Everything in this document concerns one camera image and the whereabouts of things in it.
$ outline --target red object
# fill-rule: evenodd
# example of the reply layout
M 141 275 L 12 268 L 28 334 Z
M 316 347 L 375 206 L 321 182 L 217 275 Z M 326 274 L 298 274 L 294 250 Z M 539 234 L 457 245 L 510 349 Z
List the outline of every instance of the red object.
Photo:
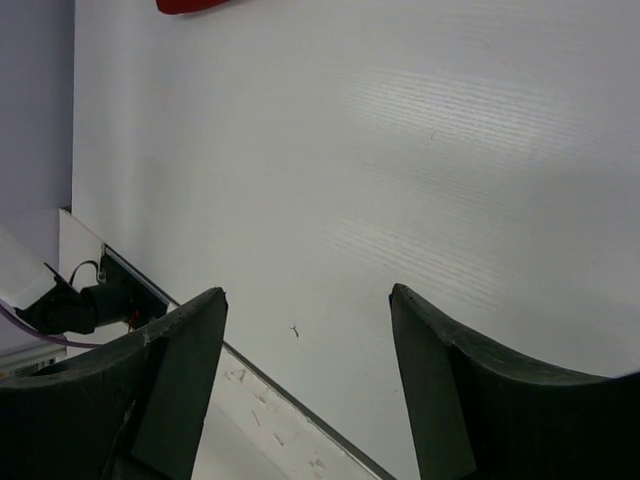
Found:
M 180 15 L 181 13 L 195 13 L 215 7 L 229 0 L 156 0 L 158 9 L 167 15 Z

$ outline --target scratch mark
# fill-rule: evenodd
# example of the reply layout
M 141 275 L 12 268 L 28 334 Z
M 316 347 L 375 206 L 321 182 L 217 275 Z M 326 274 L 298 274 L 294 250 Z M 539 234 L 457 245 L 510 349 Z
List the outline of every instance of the scratch mark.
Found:
M 278 434 L 277 434 L 277 433 L 274 433 L 274 434 L 273 434 L 273 438 L 275 438 L 275 439 L 278 441 L 278 443 L 280 444 L 280 446 L 281 446 L 281 447 L 284 447 L 284 442 L 283 442 L 283 441 L 282 441 L 282 439 L 278 436 Z
M 234 377 L 236 377 L 236 378 L 238 379 L 238 381 L 239 381 L 240 383 L 242 383 L 242 382 L 244 382 L 244 377 L 247 375 L 247 369 L 246 369 L 246 368 L 243 368 L 243 369 L 240 371 L 240 373 L 238 373 L 238 371 L 231 372 L 231 375 L 233 375 Z
M 314 469 L 317 469 L 320 471 L 324 471 L 326 469 L 324 462 L 319 458 L 317 458 L 315 462 L 312 462 L 311 460 L 309 460 L 309 465 L 311 465 Z

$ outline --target black cable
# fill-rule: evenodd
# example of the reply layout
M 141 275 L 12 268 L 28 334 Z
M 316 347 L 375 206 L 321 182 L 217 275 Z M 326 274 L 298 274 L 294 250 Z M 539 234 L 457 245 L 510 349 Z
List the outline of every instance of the black cable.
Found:
M 80 267 L 83 267 L 84 265 L 92 265 L 96 269 L 96 282 L 101 283 L 100 265 L 98 265 L 98 262 L 96 262 L 95 260 L 85 260 L 76 268 L 74 268 L 73 273 L 71 274 L 71 277 L 69 277 L 69 285 L 71 285 L 72 287 L 73 287 L 73 282 L 76 279 L 76 274 L 78 273 L 78 270 L 80 270 Z

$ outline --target light blue wall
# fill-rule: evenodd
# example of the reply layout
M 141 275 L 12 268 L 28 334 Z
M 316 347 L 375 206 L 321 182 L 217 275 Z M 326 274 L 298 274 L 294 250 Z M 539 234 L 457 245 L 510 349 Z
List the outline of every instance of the light blue wall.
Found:
M 71 204 L 73 0 L 0 3 L 0 222 L 57 264 Z

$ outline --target wire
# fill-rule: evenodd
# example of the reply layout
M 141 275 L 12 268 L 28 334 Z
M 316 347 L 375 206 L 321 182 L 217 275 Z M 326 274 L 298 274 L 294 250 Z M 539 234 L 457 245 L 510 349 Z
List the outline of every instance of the wire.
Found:
M 8 308 L 6 308 L 2 303 L 0 303 L 0 315 L 4 316 L 9 322 L 18 327 L 25 333 L 29 335 L 39 338 L 40 340 L 44 340 L 45 342 L 55 343 L 57 345 L 63 345 L 65 347 L 74 347 L 74 348 L 98 348 L 101 347 L 99 343 L 84 343 L 84 342 L 73 342 L 71 340 L 67 340 L 66 338 L 58 338 L 51 337 L 49 335 L 44 335 L 37 330 L 25 325 L 22 320 L 20 320 L 13 312 L 11 312 Z
M 85 265 L 92 265 L 96 269 L 96 282 L 103 283 L 102 279 L 100 278 L 100 265 L 98 265 L 98 262 L 96 262 L 95 260 L 85 260 L 84 262 L 82 262 L 80 265 L 78 265 L 76 268 L 73 269 L 73 273 L 71 274 L 71 277 L 69 277 L 69 285 L 73 287 L 73 282 L 76 279 L 76 274 L 78 273 L 78 270 L 80 270 L 80 267 L 83 267 Z

